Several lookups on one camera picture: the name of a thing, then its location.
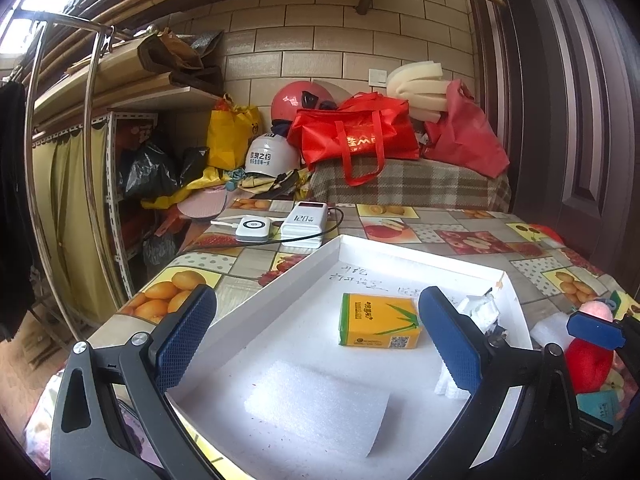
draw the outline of dark red bag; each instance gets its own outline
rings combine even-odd
[[[482,108],[469,90],[456,79],[447,86],[447,113],[437,123],[425,122],[431,145],[424,158],[439,160],[496,178],[509,165]]]
[[[377,92],[357,94],[337,110],[298,110],[287,140],[300,149],[311,170],[319,160],[341,158],[350,186],[373,179],[385,167],[385,157],[419,158],[407,101]],[[352,155],[376,155],[376,171],[354,177]]]

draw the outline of red helmet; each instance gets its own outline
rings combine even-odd
[[[312,96],[303,96],[303,92],[308,92]],[[331,94],[318,83],[294,81],[281,88],[273,98],[271,119],[292,121],[296,118],[296,111],[299,108],[315,108],[317,110],[322,102],[333,100]]]

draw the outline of yellow tissue pack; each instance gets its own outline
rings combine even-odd
[[[422,326],[411,298],[343,294],[340,344],[415,348]]]

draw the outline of wall switch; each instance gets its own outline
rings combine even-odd
[[[382,86],[386,88],[386,70],[369,68],[369,86]]]

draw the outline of table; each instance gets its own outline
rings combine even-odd
[[[293,202],[283,200],[238,199],[220,214],[218,221],[233,224],[246,214],[283,219],[292,206]],[[336,207],[343,211],[344,220],[324,241],[338,234],[351,235],[504,270],[516,290],[529,329],[556,312],[572,313],[583,300],[597,296],[608,298],[614,290],[622,290],[611,276],[575,251],[512,214],[362,204],[336,204]],[[272,226],[271,235],[275,240],[280,239],[278,224],[274,221]],[[329,220],[329,226],[333,225],[335,218]],[[159,283],[170,282],[180,272],[179,280],[197,279],[216,289],[216,318],[219,319],[312,252],[284,248],[278,241],[250,248],[206,248],[206,245],[235,244],[234,231],[232,226],[194,222],[180,255],[143,287],[143,292],[150,292],[150,288]],[[586,292],[580,298],[561,290],[561,278],[567,275],[572,276],[574,282],[585,284]],[[169,290],[166,295],[169,294],[176,298],[180,292]],[[163,301],[170,304],[173,298],[166,297]],[[145,304],[148,298],[135,296],[89,341],[94,347],[113,346],[124,344],[136,332],[150,332],[161,320],[162,312],[141,309]],[[116,393],[127,398],[123,390]],[[250,478],[186,425],[226,478]]]

